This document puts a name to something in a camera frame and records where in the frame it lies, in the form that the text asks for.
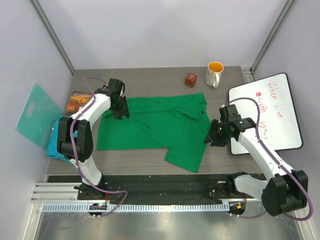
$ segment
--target white wall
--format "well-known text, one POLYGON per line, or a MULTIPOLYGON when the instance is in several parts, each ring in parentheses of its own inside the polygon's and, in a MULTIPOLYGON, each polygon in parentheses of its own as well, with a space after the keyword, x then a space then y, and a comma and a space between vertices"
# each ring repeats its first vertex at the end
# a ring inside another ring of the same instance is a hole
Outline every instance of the white wall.
POLYGON ((43 181, 45 150, 16 131, 35 83, 64 107, 71 74, 28 0, 0 7, 0 233, 21 240, 36 182, 43 181))
POLYGON ((40 0, 75 69, 251 67, 286 0, 40 0))
POLYGON ((309 177, 314 206, 310 220, 320 238, 320 1, 298 0, 256 71, 264 78, 285 72, 300 123, 303 148, 282 152, 296 170, 309 177))

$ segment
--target green plastic board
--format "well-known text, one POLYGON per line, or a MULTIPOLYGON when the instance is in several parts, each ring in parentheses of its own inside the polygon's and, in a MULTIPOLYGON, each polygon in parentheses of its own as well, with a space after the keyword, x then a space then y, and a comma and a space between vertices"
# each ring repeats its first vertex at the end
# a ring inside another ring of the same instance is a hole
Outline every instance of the green plastic board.
POLYGON ((35 85, 20 117, 17 131, 46 149, 54 121, 63 114, 60 107, 39 85, 35 85))

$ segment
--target wooden table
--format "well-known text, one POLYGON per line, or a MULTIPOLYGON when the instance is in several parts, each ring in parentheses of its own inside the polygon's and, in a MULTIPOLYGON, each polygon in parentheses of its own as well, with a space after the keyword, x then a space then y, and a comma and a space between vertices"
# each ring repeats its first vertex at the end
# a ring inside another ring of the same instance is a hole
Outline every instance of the wooden table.
MULTIPOLYGON (((125 95, 132 97, 177 96, 204 93, 207 100, 207 114, 212 120, 219 118, 219 108, 228 100, 230 88, 244 84, 245 80, 239 66, 227 66, 222 73, 217 89, 204 82, 206 67, 168 67, 168 68, 126 68, 76 70, 71 82, 67 104, 73 90, 88 92, 84 78, 93 76, 106 81, 116 78, 125 83, 125 95), (193 88, 185 86, 188 73, 198 75, 193 88)), ((92 89, 102 86, 98 80, 91 81, 92 89)), ((92 128, 93 144, 97 143, 100 119, 92 128)), ((164 160, 167 149, 133 150, 93 150, 97 168, 105 175, 168 175, 192 174, 164 160)), ((250 155, 234 156, 229 147, 213 147, 207 144, 198 174, 231 174, 236 172, 261 173, 261 169, 250 155)), ((51 159, 48 175, 77 175, 72 164, 60 159, 51 159)))

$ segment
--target mug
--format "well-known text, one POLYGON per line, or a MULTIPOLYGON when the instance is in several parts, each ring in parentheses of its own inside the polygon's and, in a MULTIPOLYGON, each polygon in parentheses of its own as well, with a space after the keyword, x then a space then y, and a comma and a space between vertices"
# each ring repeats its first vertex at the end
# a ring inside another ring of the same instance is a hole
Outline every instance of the mug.
POLYGON ((206 75, 204 79, 205 83, 210 86, 213 86, 216 89, 219 85, 220 76, 223 70, 224 66, 220 62, 210 62, 208 65, 208 69, 206 70, 206 75))

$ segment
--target green fabric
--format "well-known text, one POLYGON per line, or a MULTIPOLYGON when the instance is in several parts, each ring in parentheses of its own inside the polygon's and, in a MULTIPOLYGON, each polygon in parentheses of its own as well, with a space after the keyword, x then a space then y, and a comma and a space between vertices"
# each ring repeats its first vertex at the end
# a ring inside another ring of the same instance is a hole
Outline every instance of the green fabric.
POLYGON ((110 110, 103 114, 97 150, 167 148, 167 162, 198 171, 211 124, 202 93, 128 98, 127 104, 129 119, 114 119, 110 110))

